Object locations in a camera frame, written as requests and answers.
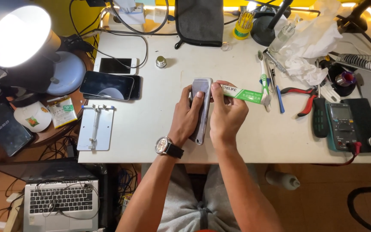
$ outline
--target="white cap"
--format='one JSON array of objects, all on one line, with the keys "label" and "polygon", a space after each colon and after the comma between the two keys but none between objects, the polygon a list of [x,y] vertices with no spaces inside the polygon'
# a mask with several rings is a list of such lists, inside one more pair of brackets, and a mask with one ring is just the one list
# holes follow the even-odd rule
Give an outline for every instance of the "white cap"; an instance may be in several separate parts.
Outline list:
[{"label": "white cap", "polygon": [[35,133],[46,129],[52,121],[51,113],[40,102],[17,108],[14,112],[14,118]]}]

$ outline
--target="blue lamp base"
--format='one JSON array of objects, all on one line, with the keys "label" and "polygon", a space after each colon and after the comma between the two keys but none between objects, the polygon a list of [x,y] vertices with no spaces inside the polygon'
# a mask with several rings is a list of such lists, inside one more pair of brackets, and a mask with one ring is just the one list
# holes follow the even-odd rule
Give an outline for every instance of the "blue lamp base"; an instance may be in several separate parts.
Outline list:
[{"label": "blue lamp base", "polygon": [[85,74],[84,62],[71,52],[56,52],[61,60],[54,64],[54,76],[47,93],[64,96],[74,92],[82,83]]}]

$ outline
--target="white plastic bottle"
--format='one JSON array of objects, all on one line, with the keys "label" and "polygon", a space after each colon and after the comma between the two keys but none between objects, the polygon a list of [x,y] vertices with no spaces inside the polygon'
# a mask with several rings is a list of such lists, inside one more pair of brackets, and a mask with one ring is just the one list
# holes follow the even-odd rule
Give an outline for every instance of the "white plastic bottle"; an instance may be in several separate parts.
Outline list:
[{"label": "white plastic bottle", "polygon": [[268,49],[271,52],[277,53],[287,43],[287,41],[294,35],[297,25],[297,17],[289,24],[283,27],[276,38],[271,42]]},{"label": "white plastic bottle", "polygon": [[288,190],[295,190],[300,186],[297,177],[284,172],[268,171],[265,174],[265,179],[271,185],[284,187]]}]

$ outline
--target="black pouch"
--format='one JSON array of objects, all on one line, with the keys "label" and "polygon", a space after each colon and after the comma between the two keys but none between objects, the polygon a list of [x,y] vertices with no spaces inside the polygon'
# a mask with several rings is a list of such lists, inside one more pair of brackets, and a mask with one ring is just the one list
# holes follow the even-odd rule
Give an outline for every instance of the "black pouch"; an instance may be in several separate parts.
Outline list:
[{"label": "black pouch", "polygon": [[174,9],[176,29],[182,43],[221,47],[223,44],[223,0],[176,0]]}]

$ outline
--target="red handle pliers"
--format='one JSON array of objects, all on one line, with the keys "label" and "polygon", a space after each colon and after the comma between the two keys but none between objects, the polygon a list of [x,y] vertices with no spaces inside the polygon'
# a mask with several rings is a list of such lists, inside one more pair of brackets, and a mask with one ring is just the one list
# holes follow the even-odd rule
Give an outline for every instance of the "red handle pliers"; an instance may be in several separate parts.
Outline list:
[{"label": "red handle pliers", "polygon": [[313,99],[317,98],[317,90],[316,89],[310,88],[308,90],[301,90],[301,89],[298,89],[298,88],[288,87],[288,88],[284,88],[280,91],[281,94],[285,94],[285,93],[288,93],[288,92],[298,92],[298,93],[309,94],[310,97],[307,100],[306,107],[303,109],[302,112],[298,113],[297,116],[298,117],[303,117],[303,116],[306,116],[308,113],[310,113],[310,111],[312,110],[312,106],[313,106]]}]

